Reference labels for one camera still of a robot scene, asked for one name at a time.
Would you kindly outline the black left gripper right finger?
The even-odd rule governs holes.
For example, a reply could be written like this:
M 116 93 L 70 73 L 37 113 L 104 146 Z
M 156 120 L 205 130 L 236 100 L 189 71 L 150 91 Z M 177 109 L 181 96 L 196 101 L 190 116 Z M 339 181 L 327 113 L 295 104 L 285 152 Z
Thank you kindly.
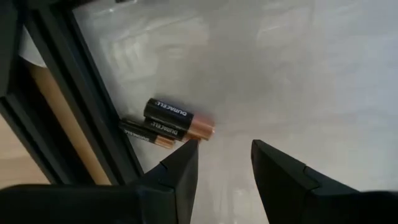
M 258 139 L 251 162 L 269 224 L 398 224 L 398 191 L 358 191 Z

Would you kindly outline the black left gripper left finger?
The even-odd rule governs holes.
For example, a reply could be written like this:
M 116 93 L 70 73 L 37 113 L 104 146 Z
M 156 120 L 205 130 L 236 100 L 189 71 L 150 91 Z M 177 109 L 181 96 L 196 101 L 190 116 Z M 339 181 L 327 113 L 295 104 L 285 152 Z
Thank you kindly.
M 198 141 L 128 185 L 14 185 L 0 190 L 0 224 L 190 224 Z

